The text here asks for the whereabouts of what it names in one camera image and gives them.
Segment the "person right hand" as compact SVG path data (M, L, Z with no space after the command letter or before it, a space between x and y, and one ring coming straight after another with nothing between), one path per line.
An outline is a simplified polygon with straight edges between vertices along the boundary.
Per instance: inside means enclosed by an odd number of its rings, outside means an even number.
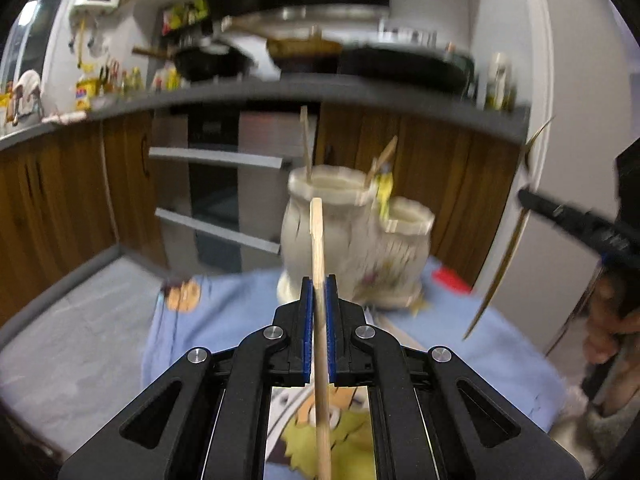
M621 316L618 307L624 296L622 282L603 273L594 282L589 298L584 355L589 364L603 364L620 351L617 336L638 333L639 309Z

